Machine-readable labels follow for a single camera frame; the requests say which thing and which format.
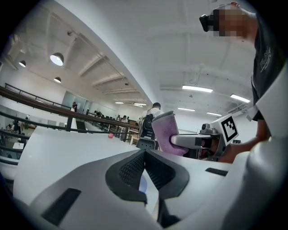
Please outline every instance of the black hair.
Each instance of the black hair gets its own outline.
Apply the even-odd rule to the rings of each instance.
[[[155,107],[159,107],[159,109],[161,109],[160,103],[159,103],[159,102],[155,102],[155,103],[153,104],[153,108],[155,108]]]

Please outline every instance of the neck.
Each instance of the neck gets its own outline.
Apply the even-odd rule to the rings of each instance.
[[[251,13],[247,18],[247,36],[246,40],[250,41],[253,45],[257,35],[258,21],[255,13]]]

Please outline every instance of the person's forearm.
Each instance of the person's forearm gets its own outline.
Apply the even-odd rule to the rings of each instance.
[[[250,151],[257,143],[261,141],[263,141],[263,139],[254,137],[243,144],[230,144],[227,146],[223,156],[219,158],[219,162],[233,163],[237,154]]]

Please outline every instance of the black t-shirt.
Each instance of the black t-shirt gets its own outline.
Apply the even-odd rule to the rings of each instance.
[[[258,30],[255,38],[256,55],[251,78],[254,105],[277,78],[286,59],[284,51],[278,46],[263,19],[259,15],[256,16],[258,20]],[[258,119],[263,119],[260,112],[253,118],[255,121]]]

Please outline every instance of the purple towel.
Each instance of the purple towel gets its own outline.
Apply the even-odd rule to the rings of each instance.
[[[173,111],[161,114],[153,119],[152,128],[163,152],[183,156],[189,149],[171,144],[170,137],[178,135],[178,127]]]

